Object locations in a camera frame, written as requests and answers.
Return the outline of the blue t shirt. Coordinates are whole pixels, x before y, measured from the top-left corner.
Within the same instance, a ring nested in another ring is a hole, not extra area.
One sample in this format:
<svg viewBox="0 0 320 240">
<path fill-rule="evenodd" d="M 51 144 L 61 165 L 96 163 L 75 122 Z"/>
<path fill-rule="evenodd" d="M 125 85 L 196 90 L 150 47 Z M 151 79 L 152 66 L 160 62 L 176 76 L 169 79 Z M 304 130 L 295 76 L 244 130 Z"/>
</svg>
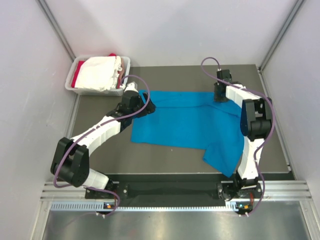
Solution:
<svg viewBox="0 0 320 240">
<path fill-rule="evenodd" d="M 204 150 L 203 161 L 231 177 L 242 156 L 241 108 L 212 92 L 151 91 L 155 112 L 133 122 L 131 141 Z"/>
</svg>

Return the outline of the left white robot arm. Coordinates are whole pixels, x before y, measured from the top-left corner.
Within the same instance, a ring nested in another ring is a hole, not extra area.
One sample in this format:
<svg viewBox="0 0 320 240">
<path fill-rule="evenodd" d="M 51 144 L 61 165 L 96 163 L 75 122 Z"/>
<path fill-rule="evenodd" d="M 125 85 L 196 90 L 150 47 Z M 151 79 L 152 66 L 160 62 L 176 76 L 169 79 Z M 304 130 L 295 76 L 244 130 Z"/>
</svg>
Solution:
<svg viewBox="0 0 320 240">
<path fill-rule="evenodd" d="M 109 198 L 114 191 L 113 183 L 104 173 L 90 168 L 91 154 L 130 126 L 133 119 L 152 114 L 155 110 L 149 92 L 127 90 L 116 108 L 97 124 L 73 138 L 61 138 L 50 167 L 54 186 L 59 188 L 57 180 L 63 180 L 67 186 L 85 187 L 96 191 L 102 198 Z"/>
</svg>

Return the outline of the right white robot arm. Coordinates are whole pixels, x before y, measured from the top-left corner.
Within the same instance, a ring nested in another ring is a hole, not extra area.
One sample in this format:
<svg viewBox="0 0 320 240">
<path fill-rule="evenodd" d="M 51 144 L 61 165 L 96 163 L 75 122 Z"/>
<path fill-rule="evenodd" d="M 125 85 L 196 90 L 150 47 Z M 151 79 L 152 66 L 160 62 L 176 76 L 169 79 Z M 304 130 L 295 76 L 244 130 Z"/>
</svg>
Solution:
<svg viewBox="0 0 320 240">
<path fill-rule="evenodd" d="M 235 196 L 245 198 L 259 187 L 259 165 L 262 144 L 272 130 L 273 116 L 268 102 L 249 91 L 245 86 L 232 81 L 228 69 L 218 69 L 219 81 L 214 84 L 214 101 L 218 103 L 234 102 L 241 108 L 240 131 L 244 136 L 244 147 L 240 164 L 233 183 L 223 183 L 219 195 L 227 201 Z"/>
</svg>

